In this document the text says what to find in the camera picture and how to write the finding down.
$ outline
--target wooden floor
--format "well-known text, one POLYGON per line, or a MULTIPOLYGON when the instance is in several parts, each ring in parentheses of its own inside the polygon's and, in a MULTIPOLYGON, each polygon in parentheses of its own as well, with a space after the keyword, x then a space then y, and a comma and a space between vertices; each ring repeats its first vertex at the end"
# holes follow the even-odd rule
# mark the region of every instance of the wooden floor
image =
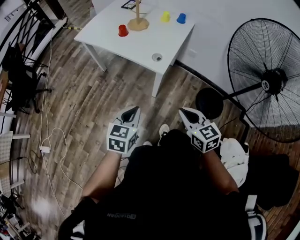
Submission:
MULTIPOLYGON (((69 23, 83 27, 89 20, 90 0, 61 0, 69 23)), ((207 85, 184 69, 170 67, 156 98, 151 97, 155 74, 122 57, 100 52, 105 57, 107 71, 102 72, 90 55, 73 38, 76 30, 62 30, 52 43, 52 62, 48 86, 53 89, 47 95, 49 134, 54 127, 61 128, 67 139, 68 151, 62 167, 66 174, 83 186, 106 152, 106 131, 108 123, 118 110, 129 105, 140 106, 143 140, 157 141, 158 129, 166 123, 170 128, 181 125, 178 108, 195 107, 197 92, 207 85)), ((48 47, 43 63, 48 64, 48 47)), ((222 115, 215 120, 218 126, 238 116, 240 111, 225 101, 222 115)), ((42 139, 47 137, 46 118, 43 114, 42 139)), ((17 114, 16 133, 30 133, 29 140, 16 140, 14 155, 29 156, 30 150, 39 151, 41 114, 31 109, 30 115, 17 114)), ((235 120, 222 128, 223 137, 239 139, 244 126, 235 120)), ((247 141, 250 153, 287 153, 291 165, 300 170, 300 143, 278 144, 251 129, 247 141)), ((56 197, 66 216, 78 204, 81 190, 64 177, 59 167, 66 151, 64 138, 59 130, 51 137, 51 153, 46 155, 46 164, 56 197)), ((34 157, 37 174, 26 167, 25 184, 22 187, 22 212, 43 239, 55 239, 58 227, 63 221, 56 200, 52 194, 43 160, 34 157)), ((269 238, 275 239, 285 226, 299 218, 297 212, 300 187, 297 184, 291 202, 281 208, 264 212, 269 226, 269 238)))

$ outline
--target wooden base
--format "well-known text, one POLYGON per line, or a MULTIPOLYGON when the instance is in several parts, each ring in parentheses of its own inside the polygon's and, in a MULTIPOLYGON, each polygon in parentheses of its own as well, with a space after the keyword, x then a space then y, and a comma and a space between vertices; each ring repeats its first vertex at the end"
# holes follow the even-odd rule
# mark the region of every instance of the wooden base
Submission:
POLYGON ((128 28, 132 31, 142 31, 147 29, 149 22, 145 18, 131 19, 128 23, 128 28))

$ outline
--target white towel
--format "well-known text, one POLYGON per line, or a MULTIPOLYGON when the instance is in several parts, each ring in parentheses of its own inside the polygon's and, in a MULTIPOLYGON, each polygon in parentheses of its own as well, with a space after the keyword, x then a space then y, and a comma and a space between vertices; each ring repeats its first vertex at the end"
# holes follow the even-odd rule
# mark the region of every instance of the white towel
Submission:
POLYGON ((238 187, 242 186, 248 172, 249 151, 245 153, 236 139, 224 138, 221 142, 220 155, 222 163, 238 187))

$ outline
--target white shoe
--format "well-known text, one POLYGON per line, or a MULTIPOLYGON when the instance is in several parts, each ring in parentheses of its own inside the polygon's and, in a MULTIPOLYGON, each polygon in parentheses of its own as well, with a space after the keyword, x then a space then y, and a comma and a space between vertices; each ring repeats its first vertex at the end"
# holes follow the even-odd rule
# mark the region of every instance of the white shoe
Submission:
POLYGON ((143 146, 153 146, 152 143, 150 143, 149 141, 145 141, 142 145, 143 146))
POLYGON ((160 136, 160 139, 159 139, 159 141, 158 141, 158 147, 160 147, 160 145, 159 145, 159 142, 160 142, 160 140, 161 140, 161 138, 163 137, 163 136, 165 136, 165 135, 167 135, 167 133, 170 131, 170 128, 169 128, 169 126, 167 125, 167 124, 163 124, 161 127, 160 127, 160 129, 159 129, 159 136, 160 136))

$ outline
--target cube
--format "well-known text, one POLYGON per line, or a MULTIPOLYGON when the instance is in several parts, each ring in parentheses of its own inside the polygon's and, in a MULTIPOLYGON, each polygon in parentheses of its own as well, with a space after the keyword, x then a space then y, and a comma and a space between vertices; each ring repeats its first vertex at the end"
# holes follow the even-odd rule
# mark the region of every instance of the cube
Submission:
POLYGON ((213 150, 220 144, 221 133, 214 122, 204 127, 191 130, 191 133, 192 145, 202 153, 213 150))
POLYGON ((106 134, 107 150, 126 154, 137 138, 137 128, 109 123, 106 134))

